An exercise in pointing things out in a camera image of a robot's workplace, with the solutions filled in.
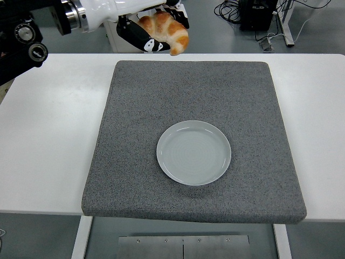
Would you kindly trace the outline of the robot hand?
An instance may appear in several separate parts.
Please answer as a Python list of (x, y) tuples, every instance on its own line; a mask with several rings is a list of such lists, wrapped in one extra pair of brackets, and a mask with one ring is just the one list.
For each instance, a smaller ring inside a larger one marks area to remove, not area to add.
[(180, 1), (81, 1), (84, 32), (104, 21), (116, 22), (117, 34), (144, 52), (183, 53), (189, 44), (187, 13)]

